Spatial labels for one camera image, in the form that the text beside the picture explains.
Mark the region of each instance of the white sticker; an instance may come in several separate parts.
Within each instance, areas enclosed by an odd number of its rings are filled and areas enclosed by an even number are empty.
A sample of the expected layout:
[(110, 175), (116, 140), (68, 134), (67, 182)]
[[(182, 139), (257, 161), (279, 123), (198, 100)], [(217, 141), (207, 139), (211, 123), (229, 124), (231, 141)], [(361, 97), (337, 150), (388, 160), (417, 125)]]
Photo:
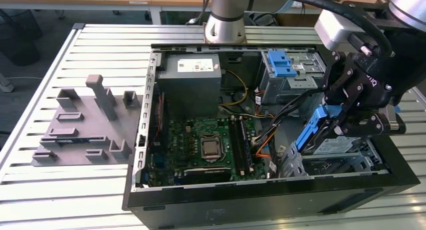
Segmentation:
[(212, 59), (180, 59), (178, 62), (179, 72), (209, 72), (213, 70)]
[(63, 140), (58, 140), (56, 142), (59, 142), (59, 143), (72, 143), (74, 141), (72, 141), (72, 140), (63, 139)]
[(313, 154), (343, 154), (353, 147), (353, 142), (360, 138), (348, 138), (344, 136), (336, 139), (325, 139)]
[(277, 165), (272, 161), (269, 162), (269, 168), (275, 173), (277, 172)]
[(148, 4), (147, 1), (130, 1), (130, 4)]
[(305, 69), (303, 64), (295, 64), (293, 69)]
[(263, 100), (261, 100), (261, 99), (263, 99), (263, 97), (260, 97), (260, 96), (256, 96), (256, 97), (255, 97), (255, 101), (256, 101), (256, 104), (257, 104), (257, 105), (261, 105), (261, 104), (263, 104)]

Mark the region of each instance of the connector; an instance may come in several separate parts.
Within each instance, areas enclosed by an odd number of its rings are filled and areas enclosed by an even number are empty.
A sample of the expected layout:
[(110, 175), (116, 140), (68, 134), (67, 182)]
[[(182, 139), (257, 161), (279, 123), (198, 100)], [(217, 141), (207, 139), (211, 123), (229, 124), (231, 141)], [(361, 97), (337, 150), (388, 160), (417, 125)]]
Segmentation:
[(199, 18), (192, 18), (192, 19), (187, 22), (187, 25), (190, 25), (190, 24), (196, 24), (198, 21), (199, 21)]

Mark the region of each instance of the floor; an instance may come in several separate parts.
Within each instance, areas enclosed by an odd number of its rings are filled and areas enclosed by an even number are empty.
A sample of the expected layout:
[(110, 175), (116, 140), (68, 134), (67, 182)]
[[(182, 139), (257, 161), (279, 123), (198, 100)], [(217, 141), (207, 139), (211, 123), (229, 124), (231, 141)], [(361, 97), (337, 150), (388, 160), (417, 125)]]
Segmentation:
[[(14, 130), (39, 86), (40, 79), (38, 78), (44, 77), (75, 23), (151, 24), (146, 20), (144, 11), (120, 11), (120, 15), (114, 14), (112, 11), (67, 10), (64, 13), (66, 18), (59, 19), (54, 10), (34, 11), (43, 31), (43, 37), (35, 41), (42, 55), (38, 63), (26, 67), (18, 67), (0, 54), (0, 72), (6, 78), (12, 78), (10, 81), (15, 86), (12, 93), (0, 92), (0, 131)], [(182, 24), (182, 22), (186, 22), (196, 15), (195, 12), (186, 12), (182, 14), (171, 13), (168, 16), (163, 15), (162, 17), (163, 22), (168, 24)], [(420, 89), (422, 93), (426, 93), (425, 82), (420, 85)], [(0, 134), (0, 147), (6, 143), (7, 137), (7, 135)]]

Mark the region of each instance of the green motherboard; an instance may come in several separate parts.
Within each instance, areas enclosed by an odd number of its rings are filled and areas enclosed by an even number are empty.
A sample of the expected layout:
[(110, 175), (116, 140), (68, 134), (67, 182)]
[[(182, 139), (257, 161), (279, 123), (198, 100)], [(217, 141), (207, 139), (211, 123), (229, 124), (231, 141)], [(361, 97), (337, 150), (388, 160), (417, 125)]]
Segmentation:
[[(188, 183), (180, 181), (184, 170), (198, 171), (199, 169), (217, 170), (224, 169), (231, 176), (228, 181), (244, 181), (265, 178), (265, 167), (263, 160), (252, 159), (252, 155), (244, 155), (249, 158), (251, 170), (244, 172), (236, 167), (235, 153), (237, 136), (231, 131), (229, 118), (219, 119), (191, 119), (182, 121), (171, 121), (168, 126), (168, 148), (167, 152), (154, 156), (154, 162), (159, 167), (151, 172), (151, 184), (154, 187), (176, 186)], [(252, 118), (241, 119), (244, 138), (251, 142), (256, 135), (255, 123)], [(198, 173), (198, 181), (191, 184), (207, 183), (207, 178), (212, 178), (209, 174)]]

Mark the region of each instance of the robotic arm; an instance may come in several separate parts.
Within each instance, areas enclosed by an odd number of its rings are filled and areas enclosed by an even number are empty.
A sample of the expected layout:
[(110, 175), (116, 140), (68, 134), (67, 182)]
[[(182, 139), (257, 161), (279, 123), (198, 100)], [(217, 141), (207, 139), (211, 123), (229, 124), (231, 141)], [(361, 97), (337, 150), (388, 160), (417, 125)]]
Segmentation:
[[(324, 139), (339, 136), (405, 133), (396, 107), (405, 92), (426, 79), (426, 0), (295, 1), (324, 9), (315, 28), (333, 51), (323, 105), (296, 141), (297, 150), (313, 153)], [(280, 12), (292, 1), (213, 0), (212, 4), (208, 42), (241, 43), (244, 11)]]
[(379, 51), (379, 41), (357, 25), (323, 11), (316, 31), (333, 51), (335, 62), (325, 73), (323, 105), (296, 141), (300, 152), (312, 154), (325, 139), (339, 136), (407, 132), (396, 106), (405, 92), (426, 78), (425, 1), (345, 3), (384, 31), (392, 47), (389, 56)]

